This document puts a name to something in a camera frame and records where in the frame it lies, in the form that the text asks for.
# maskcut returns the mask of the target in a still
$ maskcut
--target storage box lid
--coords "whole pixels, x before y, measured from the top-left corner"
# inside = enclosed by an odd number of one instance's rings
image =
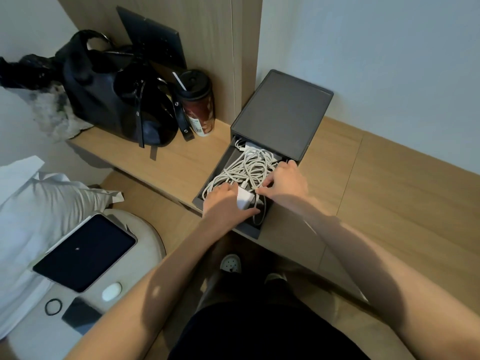
[[[231,132],[300,161],[333,92],[272,69],[231,126]]]

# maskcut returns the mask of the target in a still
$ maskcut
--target black shirt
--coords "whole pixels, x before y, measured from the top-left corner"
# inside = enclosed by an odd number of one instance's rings
[[[311,310],[228,302],[197,312],[168,359],[369,358]]]

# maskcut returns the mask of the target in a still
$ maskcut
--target white straw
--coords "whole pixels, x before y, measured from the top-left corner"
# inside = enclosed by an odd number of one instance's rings
[[[180,84],[180,86],[181,86],[184,90],[187,90],[187,89],[185,88],[185,86],[183,85],[182,81],[180,80],[180,78],[177,76],[177,73],[175,73],[175,72],[172,72],[172,73],[173,73],[173,75],[175,76],[175,78],[177,79],[177,81],[178,81],[178,83]]]

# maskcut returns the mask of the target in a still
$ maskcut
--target black screen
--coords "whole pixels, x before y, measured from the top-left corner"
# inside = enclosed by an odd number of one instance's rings
[[[96,214],[33,266],[33,271],[82,293],[134,245],[132,236]]]
[[[65,311],[61,319],[75,331],[85,335],[102,315],[90,307],[83,299],[76,297]]]

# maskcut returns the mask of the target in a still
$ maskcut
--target white wall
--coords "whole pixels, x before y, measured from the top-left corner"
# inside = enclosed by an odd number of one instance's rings
[[[480,0],[263,0],[270,69],[335,92],[327,115],[480,174]]]
[[[57,0],[1,0],[0,56],[18,61],[25,54],[51,57],[77,31]],[[0,166],[32,155],[45,161],[42,170],[63,172],[71,180],[100,183],[107,164],[80,158],[65,142],[51,143],[33,121],[30,107],[0,87]]]

